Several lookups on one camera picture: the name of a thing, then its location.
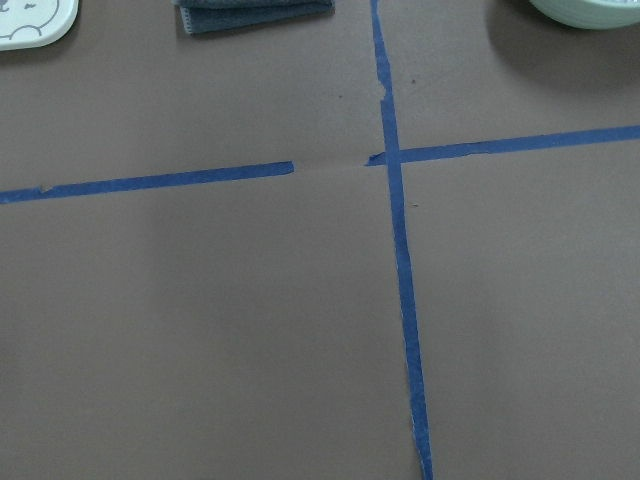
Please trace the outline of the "grey folded cloth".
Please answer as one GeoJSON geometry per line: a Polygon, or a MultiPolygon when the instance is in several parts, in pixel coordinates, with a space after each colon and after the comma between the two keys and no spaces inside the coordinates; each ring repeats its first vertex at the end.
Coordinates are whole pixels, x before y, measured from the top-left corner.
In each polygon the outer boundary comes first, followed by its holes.
{"type": "Polygon", "coordinates": [[[173,5],[190,35],[326,14],[335,8],[334,1],[173,1],[173,5]]]}

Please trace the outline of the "green bowl with ice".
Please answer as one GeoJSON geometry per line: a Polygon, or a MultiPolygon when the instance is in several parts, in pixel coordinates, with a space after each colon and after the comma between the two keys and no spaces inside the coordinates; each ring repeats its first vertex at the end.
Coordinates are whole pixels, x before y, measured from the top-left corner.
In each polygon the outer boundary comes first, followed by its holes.
{"type": "Polygon", "coordinates": [[[639,23],[638,1],[530,0],[548,18],[588,30],[609,30],[639,23]]]}

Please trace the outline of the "cream bear tray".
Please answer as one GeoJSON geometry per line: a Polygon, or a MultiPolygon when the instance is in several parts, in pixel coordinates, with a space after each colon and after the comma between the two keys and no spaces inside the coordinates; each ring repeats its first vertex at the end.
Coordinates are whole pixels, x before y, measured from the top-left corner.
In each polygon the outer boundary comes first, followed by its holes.
{"type": "Polygon", "coordinates": [[[1,50],[47,46],[73,26],[78,0],[1,0],[1,50]]]}

